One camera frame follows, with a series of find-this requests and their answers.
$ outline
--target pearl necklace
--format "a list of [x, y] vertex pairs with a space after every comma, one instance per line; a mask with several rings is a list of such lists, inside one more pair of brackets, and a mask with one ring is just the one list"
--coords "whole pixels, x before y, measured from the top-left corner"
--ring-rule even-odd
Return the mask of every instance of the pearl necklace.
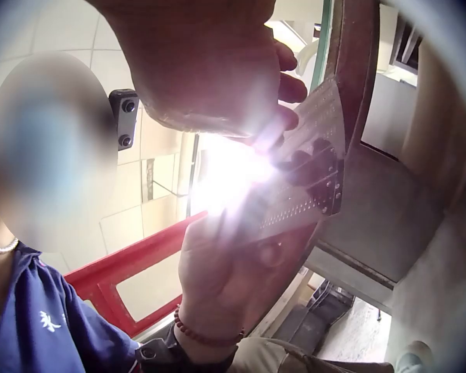
[[17, 238], [14, 238], [12, 242], [8, 244], [6, 247], [0, 247], [0, 254], [7, 253], [11, 250], [14, 250], [18, 243], [19, 243], [19, 240]]

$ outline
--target navy blue shirt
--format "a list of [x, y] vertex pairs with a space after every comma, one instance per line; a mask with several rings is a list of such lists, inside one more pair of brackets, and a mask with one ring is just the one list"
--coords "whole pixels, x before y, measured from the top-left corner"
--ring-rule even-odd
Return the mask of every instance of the navy blue shirt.
[[0, 321], [0, 372], [129, 372], [139, 343], [19, 243]]

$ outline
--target red railing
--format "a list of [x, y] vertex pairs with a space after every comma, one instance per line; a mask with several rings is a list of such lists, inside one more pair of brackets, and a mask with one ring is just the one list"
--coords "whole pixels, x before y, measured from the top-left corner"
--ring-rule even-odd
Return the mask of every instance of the red railing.
[[[66, 275], [83, 300], [90, 300], [98, 313], [108, 322], [124, 330], [130, 337], [150, 328], [169, 315], [181, 302], [181, 295], [164, 304], [142, 320], [135, 321], [116, 289], [117, 284], [159, 263], [181, 249], [188, 225], [206, 213], [200, 213], [145, 238], [125, 249], [94, 261]], [[148, 291], [156, 284], [139, 284], [141, 296], [151, 296]]]

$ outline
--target lens flare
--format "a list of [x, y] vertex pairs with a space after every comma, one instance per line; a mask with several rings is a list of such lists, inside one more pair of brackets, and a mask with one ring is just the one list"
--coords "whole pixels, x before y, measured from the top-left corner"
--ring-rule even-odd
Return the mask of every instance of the lens flare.
[[275, 168], [267, 156], [245, 144], [219, 135], [207, 137], [206, 164], [201, 165], [207, 172], [192, 190], [192, 207], [194, 213], [219, 215], [242, 206], [250, 188], [267, 181]]

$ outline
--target khaki pants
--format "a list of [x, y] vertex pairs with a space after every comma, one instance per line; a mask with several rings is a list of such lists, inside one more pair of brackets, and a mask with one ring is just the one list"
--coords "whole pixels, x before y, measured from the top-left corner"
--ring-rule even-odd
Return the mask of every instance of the khaki pants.
[[393, 373], [388, 363], [329, 362], [284, 341], [245, 338], [228, 373]]

